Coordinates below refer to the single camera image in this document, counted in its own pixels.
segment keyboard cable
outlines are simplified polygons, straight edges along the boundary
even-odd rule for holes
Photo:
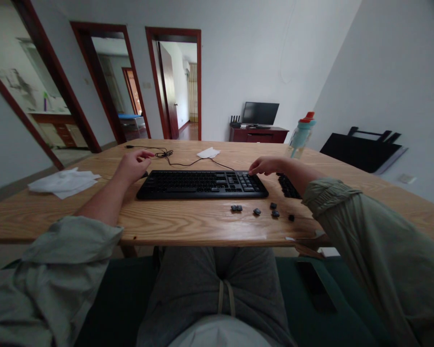
[[[144,149],[158,149],[158,150],[162,150],[162,152],[160,152],[160,153],[156,153],[155,156],[158,157],[158,158],[166,158],[167,161],[169,162],[169,165],[170,165],[170,166],[172,166],[172,165],[191,166],[191,165],[193,165],[193,164],[199,162],[200,160],[203,160],[203,159],[210,159],[210,160],[212,160],[212,161],[213,161],[215,164],[217,164],[217,165],[220,165],[220,166],[226,167],[227,169],[230,169],[230,170],[232,170],[232,171],[235,171],[235,169],[232,169],[232,168],[229,167],[229,166],[226,166],[226,165],[220,164],[220,163],[216,162],[216,161],[215,161],[214,159],[212,159],[212,158],[200,158],[200,159],[198,159],[198,160],[192,162],[191,164],[171,163],[170,160],[169,160],[169,157],[173,154],[174,151],[173,151],[173,150],[167,150],[167,149],[164,148],[164,147],[148,147],[148,146],[132,146],[132,145],[126,145],[126,146],[125,146],[125,148],[134,148],[134,147],[141,147],[141,148],[144,148]]]

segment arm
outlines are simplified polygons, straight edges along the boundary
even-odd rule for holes
[[[7,278],[0,271],[0,345],[74,344],[122,236],[116,224],[124,194],[151,156],[126,154],[111,181],[74,216],[52,224],[16,270]]]
[[[289,177],[399,345],[434,346],[434,242],[429,237],[379,201],[298,160],[262,157],[251,169]]]
[[[74,215],[97,219],[115,227],[125,192],[143,176],[151,164],[150,157],[154,154],[146,150],[124,155],[112,179]]]

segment sleeve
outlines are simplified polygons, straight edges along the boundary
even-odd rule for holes
[[[35,240],[0,274],[0,346],[72,346],[122,230],[69,216]]]
[[[305,204],[399,345],[434,346],[434,241],[341,181],[310,182]]]

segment chair seat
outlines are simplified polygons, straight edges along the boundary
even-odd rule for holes
[[[318,313],[296,269],[310,261],[338,312]],[[288,324],[299,346],[393,346],[392,339],[340,257],[277,258]],[[134,346],[157,271],[152,257],[111,260],[75,346]]]

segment television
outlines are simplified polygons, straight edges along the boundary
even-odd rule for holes
[[[273,125],[280,104],[246,102],[242,123]]]

